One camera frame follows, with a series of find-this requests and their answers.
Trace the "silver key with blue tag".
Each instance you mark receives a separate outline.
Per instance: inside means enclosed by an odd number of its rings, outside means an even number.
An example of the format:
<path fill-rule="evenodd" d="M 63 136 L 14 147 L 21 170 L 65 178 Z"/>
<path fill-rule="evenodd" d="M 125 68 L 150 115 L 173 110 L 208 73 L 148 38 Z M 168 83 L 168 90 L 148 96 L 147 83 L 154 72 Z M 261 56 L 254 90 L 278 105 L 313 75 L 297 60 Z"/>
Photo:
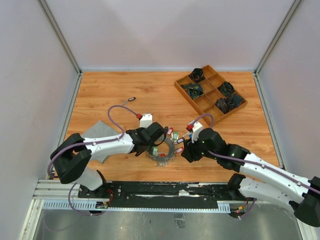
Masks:
<path fill-rule="evenodd" d="M 192 134 L 191 134 L 191 133 L 184 134 L 184 135 L 183 135 L 183 138 L 192 138 Z"/>

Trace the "large metal keyring disc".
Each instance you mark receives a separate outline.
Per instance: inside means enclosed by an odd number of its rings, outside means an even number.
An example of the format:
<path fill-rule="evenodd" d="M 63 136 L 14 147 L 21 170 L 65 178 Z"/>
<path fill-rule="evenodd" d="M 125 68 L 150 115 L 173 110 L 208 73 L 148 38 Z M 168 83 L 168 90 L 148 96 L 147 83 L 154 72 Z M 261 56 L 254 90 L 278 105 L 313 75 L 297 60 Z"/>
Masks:
<path fill-rule="evenodd" d="M 164 129 L 166 134 L 156 141 L 156 146 L 150 147 L 146 152 L 146 156 L 158 167 L 164 167 L 172 162 L 176 155 L 183 151 L 183 147 L 179 145 L 185 140 L 172 127 L 166 126 Z"/>

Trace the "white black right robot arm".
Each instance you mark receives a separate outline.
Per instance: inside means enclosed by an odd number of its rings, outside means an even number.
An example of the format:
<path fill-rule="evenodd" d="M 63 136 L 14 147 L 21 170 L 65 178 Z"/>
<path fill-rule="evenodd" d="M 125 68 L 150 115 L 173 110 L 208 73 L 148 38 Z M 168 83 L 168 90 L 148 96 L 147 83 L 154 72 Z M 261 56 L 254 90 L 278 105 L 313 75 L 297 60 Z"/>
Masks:
<path fill-rule="evenodd" d="M 234 171 L 226 188 L 230 199 L 243 196 L 277 204 L 301 222 L 320 226 L 319 177 L 309 179 L 279 168 L 240 145 L 226 143 L 217 131 L 201 124 L 191 123 L 186 129 L 191 138 L 183 141 L 181 156 L 190 163 L 206 157 Z"/>

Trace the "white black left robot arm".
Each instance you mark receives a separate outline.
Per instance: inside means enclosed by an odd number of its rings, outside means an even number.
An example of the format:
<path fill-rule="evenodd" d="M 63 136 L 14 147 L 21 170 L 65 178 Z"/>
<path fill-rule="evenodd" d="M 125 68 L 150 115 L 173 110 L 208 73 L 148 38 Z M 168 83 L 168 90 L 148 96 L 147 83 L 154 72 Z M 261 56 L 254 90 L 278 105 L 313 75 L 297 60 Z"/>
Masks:
<path fill-rule="evenodd" d="M 98 158 L 118 154 L 135 154 L 136 157 L 156 142 L 165 139 L 168 128 L 153 122 L 148 127 L 127 130 L 122 134 L 83 138 L 74 133 L 67 138 L 50 156 L 50 167 L 54 167 L 61 184 L 78 183 L 101 198 L 107 193 L 107 185 L 103 176 L 97 170 L 88 167 L 88 163 Z"/>

